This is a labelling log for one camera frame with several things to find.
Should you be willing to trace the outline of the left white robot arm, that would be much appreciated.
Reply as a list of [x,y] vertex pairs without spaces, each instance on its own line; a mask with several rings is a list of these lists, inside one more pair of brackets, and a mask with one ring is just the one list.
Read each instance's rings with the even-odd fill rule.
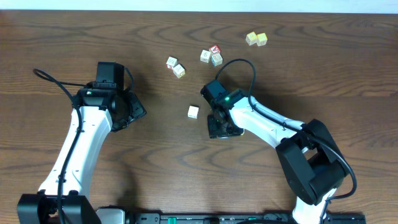
[[96,79],[68,95],[73,111],[68,134],[50,174],[35,194],[22,194],[17,204],[20,223],[134,223],[126,209],[94,209],[90,185],[101,147],[110,132],[127,128],[146,115],[132,91],[124,65],[99,62]]

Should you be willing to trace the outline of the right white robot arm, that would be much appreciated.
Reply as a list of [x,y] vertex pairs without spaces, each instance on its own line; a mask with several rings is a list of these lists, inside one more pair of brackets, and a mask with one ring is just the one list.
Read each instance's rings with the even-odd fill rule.
[[272,146],[285,178],[297,196],[292,218],[296,223],[322,223],[330,199],[349,169],[326,126],[288,119],[261,105],[242,90],[228,91],[218,80],[201,95],[211,106],[210,138],[229,138],[249,131]]

